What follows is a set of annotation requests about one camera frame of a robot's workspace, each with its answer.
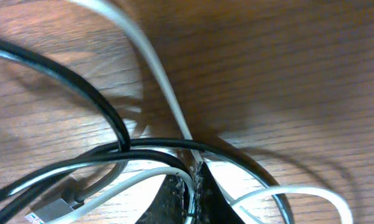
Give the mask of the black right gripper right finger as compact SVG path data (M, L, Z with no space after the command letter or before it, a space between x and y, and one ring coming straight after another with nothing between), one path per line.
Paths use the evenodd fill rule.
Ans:
M208 165L200 162L194 173L196 224L244 224L228 204Z

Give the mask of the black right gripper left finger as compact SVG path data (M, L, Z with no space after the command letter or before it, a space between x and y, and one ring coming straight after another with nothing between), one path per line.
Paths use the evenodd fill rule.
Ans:
M183 224L189 205L188 188L177 176L167 175L158 193L136 224Z

